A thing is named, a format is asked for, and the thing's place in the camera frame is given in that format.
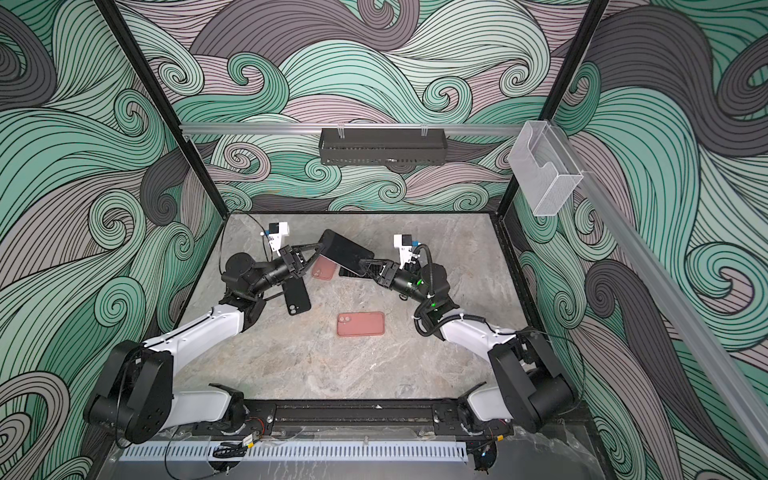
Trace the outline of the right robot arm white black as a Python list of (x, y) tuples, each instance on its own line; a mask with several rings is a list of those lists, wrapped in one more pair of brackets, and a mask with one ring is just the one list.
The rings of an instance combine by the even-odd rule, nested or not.
[(418, 303), (412, 320), (419, 335), (458, 345), (490, 365), (494, 382), (470, 389), (458, 401), (468, 432), (511, 422), (535, 433), (575, 404), (577, 389), (545, 336), (530, 327), (505, 329), (464, 311), (450, 296), (443, 266), (402, 268), (391, 260), (365, 259), (359, 268), (362, 277)]

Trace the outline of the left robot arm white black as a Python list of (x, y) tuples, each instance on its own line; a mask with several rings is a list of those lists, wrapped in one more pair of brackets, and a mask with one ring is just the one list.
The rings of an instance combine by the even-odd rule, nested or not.
[(154, 338), (126, 340), (112, 348), (86, 401), (84, 421), (130, 444), (187, 424), (212, 423), (227, 434), (240, 432), (248, 416), (241, 391), (217, 383), (208, 390), (177, 391), (175, 376), (254, 326), (269, 289), (303, 290), (303, 276), (321, 249), (319, 243), (284, 246), (269, 262), (257, 262), (245, 252), (232, 255), (221, 275), (224, 296), (205, 315)]

